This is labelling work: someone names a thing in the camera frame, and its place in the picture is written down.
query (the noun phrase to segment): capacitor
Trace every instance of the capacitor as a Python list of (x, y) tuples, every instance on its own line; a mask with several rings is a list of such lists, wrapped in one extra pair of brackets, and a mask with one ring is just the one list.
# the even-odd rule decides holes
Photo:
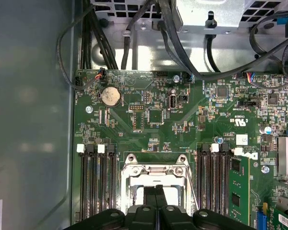
[(218, 144), (223, 144), (224, 140), (223, 140), (223, 138), (218, 138), (217, 142), (218, 142)]
[(170, 89), (170, 90), (168, 91), (168, 94), (169, 94), (169, 95), (175, 94), (175, 93), (176, 93), (176, 90), (175, 90), (175, 89)]
[(261, 134), (272, 134), (272, 128), (270, 126), (261, 126), (260, 129), (259, 129), (259, 132)]

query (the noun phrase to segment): mounting screw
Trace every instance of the mounting screw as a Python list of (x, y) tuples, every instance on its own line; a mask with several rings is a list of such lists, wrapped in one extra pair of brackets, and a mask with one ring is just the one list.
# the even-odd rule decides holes
[(93, 107), (92, 106), (87, 106), (86, 108), (85, 108), (85, 111), (88, 113), (88, 114), (91, 114), (92, 112), (93, 112)]
[(145, 23), (141, 24), (141, 30), (146, 30), (146, 24)]
[(201, 217), (207, 217), (207, 216), (208, 216), (208, 213), (202, 211), (202, 212), (200, 212), (200, 216), (201, 216)]
[(172, 206), (167, 206), (167, 211), (174, 211), (175, 209), (174, 209), (174, 207), (172, 207)]
[(261, 171), (262, 171), (262, 173), (266, 174), (266, 173), (269, 173), (269, 172), (270, 172), (270, 168), (269, 168), (268, 166), (263, 166), (263, 167), (261, 168)]
[(117, 212), (113, 212), (113, 213), (111, 213), (111, 216), (112, 217), (117, 217), (119, 214), (117, 213)]
[(173, 82), (175, 82), (175, 83), (180, 82), (180, 76), (175, 75), (175, 76), (173, 77)]
[(181, 168), (181, 167), (176, 168), (176, 169), (175, 169), (175, 173), (176, 173), (178, 176), (181, 176), (182, 173), (183, 173), (182, 168)]
[(139, 168), (138, 168), (138, 167), (134, 167), (134, 168), (132, 169), (132, 171), (133, 171), (134, 174), (137, 174), (138, 171), (139, 171)]

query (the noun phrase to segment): metal socket bracket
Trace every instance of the metal socket bracket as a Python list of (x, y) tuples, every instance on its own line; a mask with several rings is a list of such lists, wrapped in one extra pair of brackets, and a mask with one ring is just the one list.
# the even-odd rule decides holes
[(194, 208), (192, 197), (192, 172), (185, 155), (180, 155), (175, 164), (140, 164), (134, 154), (129, 154), (121, 170), (121, 211), (127, 213), (133, 205), (137, 188), (163, 185), (179, 188), (179, 203), (189, 215)]

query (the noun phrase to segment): blue slot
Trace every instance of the blue slot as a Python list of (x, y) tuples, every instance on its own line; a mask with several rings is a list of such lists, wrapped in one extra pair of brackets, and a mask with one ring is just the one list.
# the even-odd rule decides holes
[(267, 229), (267, 216), (263, 212), (257, 212), (257, 229), (266, 230)]

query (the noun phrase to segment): colored wires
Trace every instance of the colored wires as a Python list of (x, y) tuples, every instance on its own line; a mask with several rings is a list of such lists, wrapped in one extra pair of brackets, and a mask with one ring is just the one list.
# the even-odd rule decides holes
[(255, 77), (255, 73), (246, 73), (247, 78), (248, 78), (248, 82), (252, 83)]
[(102, 78), (103, 76), (103, 71), (104, 69), (103, 68), (100, 68), (100, 70), (98, 71), (97, 75), (95, 76), (95, 80), (99, 80)]

